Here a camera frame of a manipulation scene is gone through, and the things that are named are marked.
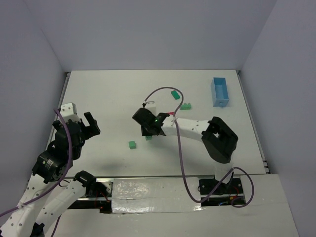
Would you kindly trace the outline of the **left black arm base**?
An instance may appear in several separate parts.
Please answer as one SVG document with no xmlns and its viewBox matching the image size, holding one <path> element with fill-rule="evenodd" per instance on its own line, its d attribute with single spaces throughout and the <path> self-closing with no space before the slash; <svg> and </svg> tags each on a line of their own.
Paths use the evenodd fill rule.
<svg viewBox="0 0 316 237">
<path fill-rule="evenodd" d="M 85 191 L 68 209 L 97 209 L 100 213 L 112 213 L 113 182 L 97 181 L 96 177 L 86 171 L 77 173 L 73 180 L 83 183 Z"/>
</svg>

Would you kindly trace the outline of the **blue plastic box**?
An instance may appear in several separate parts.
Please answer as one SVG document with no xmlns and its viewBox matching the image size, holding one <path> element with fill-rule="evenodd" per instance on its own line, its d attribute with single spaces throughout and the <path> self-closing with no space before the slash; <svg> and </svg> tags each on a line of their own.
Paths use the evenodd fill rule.
<svg viewBox="0 0 316 237">
<path fill-rule="evenodd" d="M 226 107 L 229 102 L 228 88 L 225 78 L 213 78 L 211 94 L 214 107 Z"/>
</svg>

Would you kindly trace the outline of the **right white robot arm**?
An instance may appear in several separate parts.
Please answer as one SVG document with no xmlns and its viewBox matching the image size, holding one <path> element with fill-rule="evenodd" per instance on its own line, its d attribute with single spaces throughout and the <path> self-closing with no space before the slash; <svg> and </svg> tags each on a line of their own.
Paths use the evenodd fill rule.
<svg viewBox="0 0 316 237">
<path fill-rule="evenodd" d="M 238 136 L 219 117 L 211 120 L 177 118 L 167 113 L 155 116 L 146 108 L 139 108 L 132 117 L 141 125 L 143 136 L 177 136 L 202 142 L 215 161 L 215 180 L 228 184 L 233 167 L 232 154 L 237 147 Z"/>
</svg>

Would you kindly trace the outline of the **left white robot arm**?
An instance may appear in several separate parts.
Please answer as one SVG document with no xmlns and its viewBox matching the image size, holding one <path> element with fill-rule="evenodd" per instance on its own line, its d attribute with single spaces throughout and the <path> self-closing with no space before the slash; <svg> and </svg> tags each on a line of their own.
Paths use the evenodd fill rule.
<svg viewBox="0 0 316 237">
<path fill-rule="evenodd" d="M 80 171 L 56 198 L 47 202 L 51 192 L 73 166 L 73 161 L 80 157 L 86 140 L 101 133 L 90 112 L 84 113 L 88 126 L 80 118 L 67 118 L 61 110 L 55 110 L 55 113 L 58 116 L 53 123 L 55 139 L 38 156 L 17 206 L 1 214 L 9 215 L 0 228 L 2 237 L 44 236 L 72 203 L 91 194 L 96 186 L 96 177 Z"/>
</svg>

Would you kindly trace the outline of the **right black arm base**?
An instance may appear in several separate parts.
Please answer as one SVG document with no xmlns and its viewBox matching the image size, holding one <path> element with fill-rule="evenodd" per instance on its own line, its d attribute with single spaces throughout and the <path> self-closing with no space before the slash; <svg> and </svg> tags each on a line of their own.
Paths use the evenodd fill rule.
<svg viewBox="0 0 316 237">
<path fill-rule="evenodd" d="M 218 184 L 215 178 L 212 179 L 199 179 L 198 191 L 202 196 L 208 195 L 213 188 Z M 243 188 L 241 180 L 239 178 L 232 177 L 227 184 L 221 183 L 219 187 L 213 192 L 213 195 L 222 196 L 236 196 L 243 194 Z"/>
</svg>

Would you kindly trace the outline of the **small green cube block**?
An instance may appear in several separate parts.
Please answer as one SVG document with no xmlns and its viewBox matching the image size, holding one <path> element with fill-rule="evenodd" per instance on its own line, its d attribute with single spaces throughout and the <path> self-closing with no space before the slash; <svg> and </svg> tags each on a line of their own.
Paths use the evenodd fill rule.
<svg viewBox="0 0 316 237">
<path fill-rule="evenodd" d="M 129 148 L 130 148 L 130 149 L 136 149 L 136 143 L 135 143 L 135 141 L 129 141 L 129 142 L 128 142 L 128 145 L 129 145 Z"/>
</svg>

